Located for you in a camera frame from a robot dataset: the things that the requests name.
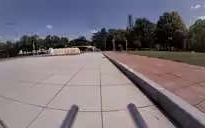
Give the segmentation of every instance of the concrete curb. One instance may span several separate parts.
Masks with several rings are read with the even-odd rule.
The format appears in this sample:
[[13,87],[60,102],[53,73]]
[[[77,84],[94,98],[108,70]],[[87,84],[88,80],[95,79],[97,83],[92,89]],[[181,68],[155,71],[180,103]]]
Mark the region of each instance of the concrete curb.
[[205,114],[172,92],[162,88],[142,74],[135,72],[103,53],[117,68],[131,79],[145,94],[182,128],[205,128]]

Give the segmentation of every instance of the red brick pavement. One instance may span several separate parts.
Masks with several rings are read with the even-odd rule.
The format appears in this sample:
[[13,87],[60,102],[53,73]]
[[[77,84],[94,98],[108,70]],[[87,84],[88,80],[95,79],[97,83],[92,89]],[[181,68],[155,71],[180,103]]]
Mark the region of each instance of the red brick pavement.
[[205,68],[125,52],[106,52],[205,113]]

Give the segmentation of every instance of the distant structure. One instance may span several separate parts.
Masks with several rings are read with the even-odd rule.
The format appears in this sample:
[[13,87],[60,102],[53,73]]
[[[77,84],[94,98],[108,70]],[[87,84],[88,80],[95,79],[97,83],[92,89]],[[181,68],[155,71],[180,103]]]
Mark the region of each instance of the distant structure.
[[128,15],[128,29],[132,29],[133,28],[133,19],[132,19],[132,15]]

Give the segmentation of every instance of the lawn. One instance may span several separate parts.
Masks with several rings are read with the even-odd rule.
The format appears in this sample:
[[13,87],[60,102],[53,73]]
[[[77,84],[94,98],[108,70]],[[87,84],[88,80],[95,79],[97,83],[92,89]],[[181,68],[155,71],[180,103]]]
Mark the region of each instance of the lawn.
[[172,51],[130,51],[131,53],[205,67],[205,53]]

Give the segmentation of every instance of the blue sky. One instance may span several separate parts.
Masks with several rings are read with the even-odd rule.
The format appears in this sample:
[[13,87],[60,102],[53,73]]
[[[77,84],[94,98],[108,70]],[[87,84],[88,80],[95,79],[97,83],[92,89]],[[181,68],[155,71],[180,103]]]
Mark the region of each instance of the blue sky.
[[90,38],[105,28],[126,28],[127,15],[156,22],[178,11],[187,25],[205,19],[205,0],[0,0],[0,40],[23,34]]

